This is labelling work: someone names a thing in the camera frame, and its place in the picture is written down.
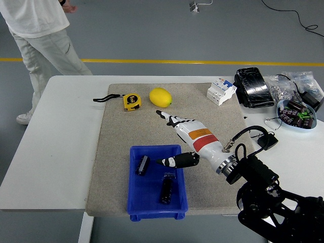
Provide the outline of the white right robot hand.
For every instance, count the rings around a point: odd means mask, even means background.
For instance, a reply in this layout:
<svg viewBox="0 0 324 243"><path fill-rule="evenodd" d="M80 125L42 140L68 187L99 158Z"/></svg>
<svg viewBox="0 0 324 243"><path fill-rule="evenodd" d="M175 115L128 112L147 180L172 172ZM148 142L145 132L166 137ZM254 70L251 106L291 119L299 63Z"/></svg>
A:
<svg viewBox="0 0 324 243"><path fill-rule="evenodd" d="M167 125L175 129L177 135L192 149L192 152L178 154L174 157L162 158L157 164L170 168L187 168L198 165L201 158L208 160L217 174L226 177L237 165L231 152L224 152L217 137L201 122L184 119L157 110L156 113L167 121Z"/></svg>

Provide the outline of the person's hand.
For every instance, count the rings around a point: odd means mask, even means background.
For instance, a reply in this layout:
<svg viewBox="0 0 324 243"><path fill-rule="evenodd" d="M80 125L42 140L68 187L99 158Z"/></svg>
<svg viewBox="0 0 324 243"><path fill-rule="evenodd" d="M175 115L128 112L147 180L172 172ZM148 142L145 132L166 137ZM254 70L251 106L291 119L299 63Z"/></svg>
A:
<svg viewBox="0 0 324 243"><path fill-rule="evenodd" d="M65 13L75 13L77 11L77 6L72 5L70 0L61 0L59 3Z"/></svg>

